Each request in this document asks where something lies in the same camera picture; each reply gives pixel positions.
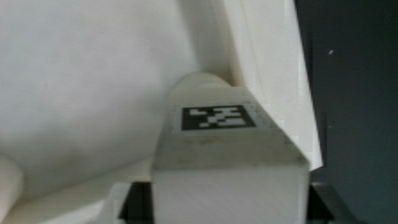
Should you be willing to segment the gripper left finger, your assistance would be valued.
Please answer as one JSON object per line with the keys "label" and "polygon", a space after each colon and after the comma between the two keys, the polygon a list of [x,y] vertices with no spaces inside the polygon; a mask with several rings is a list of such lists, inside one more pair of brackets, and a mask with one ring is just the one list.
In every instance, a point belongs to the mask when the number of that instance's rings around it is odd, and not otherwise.
{"label": "gripper left finger", "polygon": [[129,186],[118,219],[124,221],[124,224],[154,224],[149,182],[134,182]]}

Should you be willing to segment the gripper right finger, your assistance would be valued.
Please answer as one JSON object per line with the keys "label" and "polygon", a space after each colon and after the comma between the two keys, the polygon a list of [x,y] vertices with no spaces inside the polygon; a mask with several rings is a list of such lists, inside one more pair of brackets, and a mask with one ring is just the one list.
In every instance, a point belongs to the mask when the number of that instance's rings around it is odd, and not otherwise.
{"label": "gripper right finger", "polygon": [[355,217],[330,184],[308,186],[307,224],[367,224]]}

